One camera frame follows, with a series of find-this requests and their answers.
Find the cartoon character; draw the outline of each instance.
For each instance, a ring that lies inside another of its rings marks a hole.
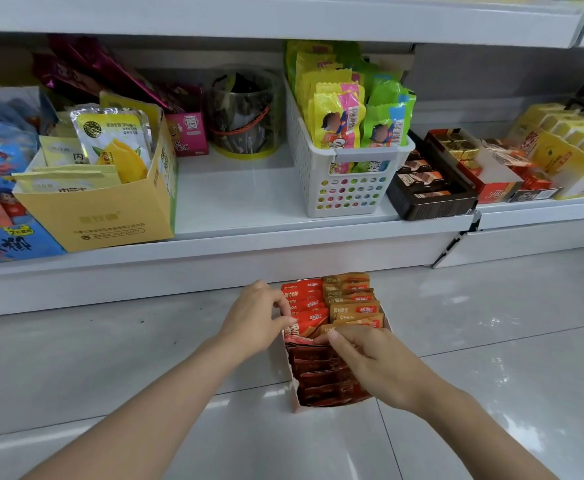
[[[391,125],[378,124],[372,129],[370,148],[390,146],[392,137],[394,137],[394,123]]]

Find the left hand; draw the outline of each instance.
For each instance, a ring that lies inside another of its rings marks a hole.
[[[281,316],[272,320],[273,306],[280,309]],[[285,327],[296,323],[291,315],[290,304],[283,292],[272,290],[270,285],[259,280],[241,291],[218,336],[236,341],[245,353],[244,358],[248,358],[267,349]]]

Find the white plastic basket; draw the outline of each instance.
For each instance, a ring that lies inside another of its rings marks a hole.
[[[316,148],[286,84],[286,122],[288,144],[303,185],[303,195],[310,217],[354,216],[372,214],[383,199],[392,177],[402,166],[414,142],[408,137],[404,146],[383,148]],[[384,171],[368,173],[329,172],[333,163],[389,161]]]

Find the right hand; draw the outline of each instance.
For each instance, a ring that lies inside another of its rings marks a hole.
[[[389,330],[344,325],[315,339],[317,344],[328,341],[361,385],[393,408],[423,416],[452,387]]]

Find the purple package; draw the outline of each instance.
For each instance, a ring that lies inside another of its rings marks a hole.
[[[45,87],[75,103],[99,101],[99,93],[105,88],[93,78],[70,69],[54,55],[32,54],[32,57],[34,58],[32,74]]]
[[[127,67],[96,38],[80,37],[74,46],[80,51],[82,60],[88,61],[92,70],[120,95],[157,104],[168,113],[183,112],[176,97]]]

